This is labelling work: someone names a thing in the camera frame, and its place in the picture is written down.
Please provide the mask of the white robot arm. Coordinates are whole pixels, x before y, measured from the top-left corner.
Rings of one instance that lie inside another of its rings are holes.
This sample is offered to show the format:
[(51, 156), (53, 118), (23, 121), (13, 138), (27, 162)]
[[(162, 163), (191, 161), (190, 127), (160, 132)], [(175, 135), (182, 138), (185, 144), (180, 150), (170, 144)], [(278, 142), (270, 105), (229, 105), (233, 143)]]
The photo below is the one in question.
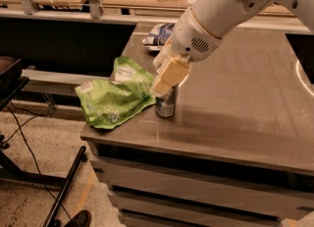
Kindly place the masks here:
[(233, 28), (274, 3), (314, 29), (314, 0), (195, 0), (153, 61), (157, 75), (151, 93), (158, 97), (167, 94), (189, 74), (191, 61), (208, 58)]

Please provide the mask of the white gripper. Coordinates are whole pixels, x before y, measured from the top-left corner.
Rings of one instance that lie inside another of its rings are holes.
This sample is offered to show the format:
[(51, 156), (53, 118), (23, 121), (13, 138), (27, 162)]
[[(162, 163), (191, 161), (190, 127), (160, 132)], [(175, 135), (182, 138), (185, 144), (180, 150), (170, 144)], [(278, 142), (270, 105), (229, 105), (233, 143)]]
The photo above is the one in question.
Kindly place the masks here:
[(150, 92), (164, 96), (189, 74), (190, 63), (175, 57), (178, 53), (192, 61), (208, 58), (221, 44), (222, 36), (213, 30), (215, 16), (210, 9), (189, 7), (175, 24), (169, 38), (153, 60), (157, 76)]

